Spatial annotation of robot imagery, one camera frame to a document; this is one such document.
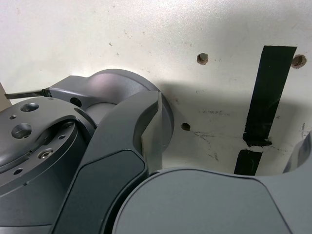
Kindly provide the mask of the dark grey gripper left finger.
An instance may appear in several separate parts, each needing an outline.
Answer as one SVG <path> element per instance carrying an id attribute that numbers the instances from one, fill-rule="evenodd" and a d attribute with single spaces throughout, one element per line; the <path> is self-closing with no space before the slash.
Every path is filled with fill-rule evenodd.
<path id="1" fill-rule="evenodd" d="M 161 93 L 119 103 L 99 123 L 72 180 L 53 234 L 107 234 L 129 193 L 149 176 L 141 137 L 161 108 Z"/>

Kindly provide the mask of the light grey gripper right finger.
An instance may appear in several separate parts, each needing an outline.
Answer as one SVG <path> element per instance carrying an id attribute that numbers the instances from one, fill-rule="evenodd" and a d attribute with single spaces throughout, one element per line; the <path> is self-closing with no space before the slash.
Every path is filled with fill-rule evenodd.
<path id="1" fill-rule="evenodd" d="M 272 176 L 197 168 L 159 171 L 122 204 L 115 234 L 309 234 L 312 136 L 297 144 L 287 171 Z"/>

